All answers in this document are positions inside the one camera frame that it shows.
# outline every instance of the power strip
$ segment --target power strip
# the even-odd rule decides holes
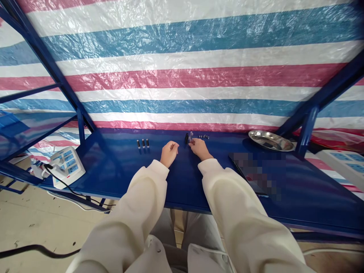
[[[58,165],[59,171],[54,173],[65,184],[70,185],[83,176],[86,171],[78,157],[76,150],[73,147],[67,147],[51,156],[50,164]],[[66,186],[58,179],[53,177],[53,186],[62,190]]]
[[[364,157],[356,152],[322,150],[316,156],[364,191]]]

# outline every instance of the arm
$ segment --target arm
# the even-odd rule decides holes
[[[238,272],[313,272],[291,232],[269,218],[250,185],[223,169],[203,140],[190,143],[202,162],[202,184],[227,252]]]
[[[115,209],[94,227],[67,273],[121,273],[142,253],[164,207],[169,166],[178,144],[170,141],[160,162],[153,160],[133,176]]]

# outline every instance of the floor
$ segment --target floor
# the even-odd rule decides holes
[[[26,169],[28,162],[20,162]],[[25,184],[16,182],[18,190]],[[176,242],[180,246],[183,239],[182,212],[175,211]],[[105,214],[83,211],[74,204],[54,198],[44,190],[28,186],[22,195],[0,191],[0,251],[29,244],[41,244],[56,253],[69,253],[82,247],[93,226]],[[301,249],[347,248],[364,250],[362,245],[332,245],[299,243]],[[51,259],[30,251],[13,257],[0,259],[0,273],[38,273],[66,271],[73,257]],[[307,264],[318,273],[363,272],[363,256],[341,253],[315,253],[306,257]]]

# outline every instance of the metal tray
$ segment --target metal tray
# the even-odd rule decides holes
[[[249,132],[249,137],[267,149],[280,152],[290,152],[295,149],[292,142],[270,132],[254,130]]]

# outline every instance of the white pants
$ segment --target white pants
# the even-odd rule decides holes
[[[188,251],[190,243],[225,251],[217,224],[212,215],[183,212],[184,235],[182,249]],[[163,244],[176,246],[174,236],[174,210],[163,209],[162,214],[151,231]]]

